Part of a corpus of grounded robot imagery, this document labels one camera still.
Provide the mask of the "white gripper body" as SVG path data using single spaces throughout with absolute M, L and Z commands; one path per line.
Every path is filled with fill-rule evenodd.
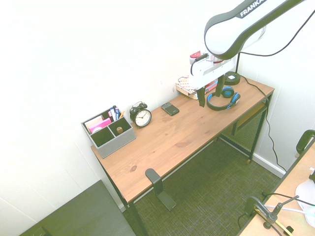
M 236 65 L 236 58 L 225 60 L 222 63 L 213 63 L 206 59 L 195 62 L 191 66 L 189 75 L 189 86 L 193 89 L 200 89 L 226 72 L 229 72 Z

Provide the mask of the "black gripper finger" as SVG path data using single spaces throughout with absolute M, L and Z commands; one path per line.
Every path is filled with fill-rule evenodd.
M 221 75 L 220 77 L 218 77 L 218 83 L 217 83 L 217 87 L 216 87 L 216 96 L 220 97 L 222 89 L 224 87 L 224 83 L 225 83 L 225 75 Z
M 197 96 L 199 101 L 199 106 L 205 107 L 205 87 L 201 87 L 197 90 Z

